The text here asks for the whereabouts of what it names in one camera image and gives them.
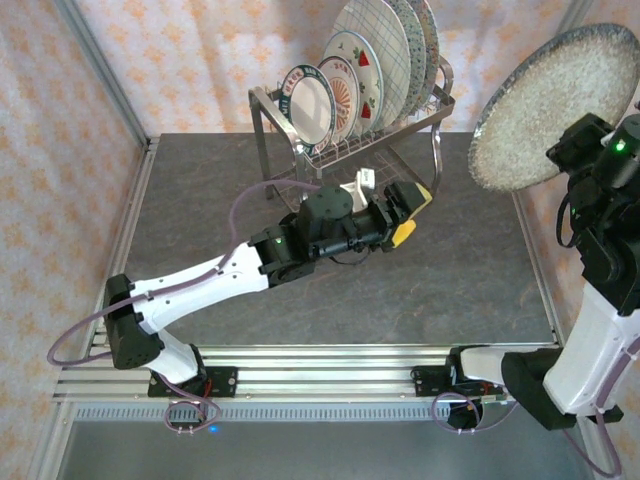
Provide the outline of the multicolour swirl plate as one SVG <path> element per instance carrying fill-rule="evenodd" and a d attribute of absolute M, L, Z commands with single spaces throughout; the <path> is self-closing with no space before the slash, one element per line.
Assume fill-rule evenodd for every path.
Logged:
<path fill-rule="evenodd" d="M 425 41 L 425 77 L 415 105 L 415 110 L 418 110 L 427 106 L 433 92 L 439 69 L 440 49 L 436 20 L 428 1 L 409 0 L 409 4 L 418 17 Z"/>

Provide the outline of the orange sunburst plate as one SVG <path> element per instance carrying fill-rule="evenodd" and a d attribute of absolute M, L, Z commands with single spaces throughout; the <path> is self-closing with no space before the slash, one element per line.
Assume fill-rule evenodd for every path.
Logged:
<path fill-rule="evenodd" d="M 339 144 L 353 132 L 360 101 L 358 79 L 352 65 L 343 57 L 326 57 L 319 65 L 332 89 L 336 105 L 336 124 L 332 142 Z"/>

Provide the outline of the aluminium frame post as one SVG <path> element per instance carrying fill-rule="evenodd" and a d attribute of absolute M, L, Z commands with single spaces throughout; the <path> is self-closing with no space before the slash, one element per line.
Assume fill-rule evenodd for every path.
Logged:
<path fill-rule="evenodd" d="M 579 27 L 589 12 L 594 0 L 570 0 L 562 19 L 559 22 L 555 35 L 561 35 Z"/>
<path fill-rule="evenodd" d="M 146 148 L 150 143 L 150 137 L 135 113 L 125 90 L 110 66 L 107 56 L 100 47 L 76 0 L 52 1 L 75 36 L 82 53 L 96 73 L 108 98 L 124 120 L 128 131 L 141 147 Z"/>

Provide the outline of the orange patterned backdrop curtain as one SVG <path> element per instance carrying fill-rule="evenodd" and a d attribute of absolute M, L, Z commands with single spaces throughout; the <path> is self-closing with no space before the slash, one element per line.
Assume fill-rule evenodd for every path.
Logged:
<path fill-rule="evenodd" d="M 76 0 L 144 131 L 162 144 L 135 278 L 220 255 L 258 182 L 248 91 L 321 58 L 346 0 Z M 435 202 L 397 253 L 325 263 L 174 325 L 207 344 L 545 341 L 513 202 L 480 189 L 469 134 L 570 0 L 428 0 L 454 70 Z M 53 342 L 102 290 L 141 147 L 53 0 L 0 0 L 0 480 L 26 480 L 59 371 Z"/>

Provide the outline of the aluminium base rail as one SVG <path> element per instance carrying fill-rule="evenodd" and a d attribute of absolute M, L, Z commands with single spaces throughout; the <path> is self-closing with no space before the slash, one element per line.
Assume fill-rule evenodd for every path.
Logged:
<path fill-rule="evenodd" d="M 411 370 L 440 366 L 452 347 L 429 345 L 203 346 L 204 364 L 234 366 L 240 402 L 404 402 L 415 395 Z M 109 359 L 65 368 L 56 401 L 147 401 L 150 373 L 117 370 Z"/>

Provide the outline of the green rimmed white plate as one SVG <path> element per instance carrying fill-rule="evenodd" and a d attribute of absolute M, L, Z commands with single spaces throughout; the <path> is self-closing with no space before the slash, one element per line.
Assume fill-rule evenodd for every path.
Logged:
<path fill-rule="evenodd" d="M 288 72 L 278 107 L 307 155 L 319 154 L 328 146 L 336 129 L 336 102 L 329 81 L 317 67 L 300 64 Z"/>

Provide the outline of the steel wire dish rack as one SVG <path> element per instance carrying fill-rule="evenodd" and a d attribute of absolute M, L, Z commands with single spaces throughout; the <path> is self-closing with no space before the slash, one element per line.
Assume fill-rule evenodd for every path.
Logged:
<path fill-rule="evenodd" d="M 443 160 L 441 151 L 441 123 L 449 117 L 455 107 L 452 96 L 454 71 L 452 65 L 444 58 L 439 58 L 439 71 L 443 75 L 443 84 L 436 84 L 424 109 L 408 119 L 374 133 L 352 136 L 337 144 L 327 147 L 319 154 L 309 155 L 294 127 L 278 110 L 275 102 L 281 91 L 266 91 L 255 87 L 248 92 L 249 106 L 252 115 L 254 138 L 258 152 L 261 173 L 265 181 L 281 180 L 289 177 L 303 183 L 313 180 L 322 181 L 326 176 L 351 165 L 358 159 L 379 158 L 387 168 L 393 168 L 395 175 L 405 172 L 414 181 L 425 186 L 432 195 L 438 191 L 442 180 Z M 279 174 L 271 172 L 270 157 L 266 144 L 263 121 L 289 145 L 291 167 Z M 432 179 L 422 179 L 398 153 L 395 145 L 412 134 L 427 129 L 430 132 Z"/>

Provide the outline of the blue grid pattern plate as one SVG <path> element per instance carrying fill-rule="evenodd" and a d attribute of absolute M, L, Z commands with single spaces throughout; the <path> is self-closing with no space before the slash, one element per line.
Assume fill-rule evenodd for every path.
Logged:
<path fill-rule="evenodd" d="M 374 130 L 383 130 L 399 118 L 409 93 L 411 58 L 403 25 L 385 0 L 349 0 L 332 28 L 333 33 L 343 30 L 361 35 L 378 59 L 384 94 Z"/>

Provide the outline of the large grey speckled plate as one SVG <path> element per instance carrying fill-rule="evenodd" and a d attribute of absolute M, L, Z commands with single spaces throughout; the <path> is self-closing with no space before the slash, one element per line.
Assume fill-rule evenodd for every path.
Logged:
<path fill-rule="evenodd" d="M 484 107 L 469 148 L 471 176 L 501 192 L 556 177 L 548 149 L 587 114 L 616 125 L 639 84 L 640 39 L 629 28 L 598 23 L 552 38 Z"/>

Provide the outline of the strawberry print plate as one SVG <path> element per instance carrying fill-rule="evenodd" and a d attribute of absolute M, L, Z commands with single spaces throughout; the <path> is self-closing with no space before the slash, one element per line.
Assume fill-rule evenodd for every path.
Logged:
<path fill-rule="evenodd" d="M 332 55 L 343 57 L 355 70 L 360 101 L 356 125 L 348 138 L 361 137 L 373 131 L 374 124 L 380 116 L 383 79 L 378 59 L 370 44 L 361 35 L 348 30 L 339 31 L 330 38 L 322 61 Z"/>

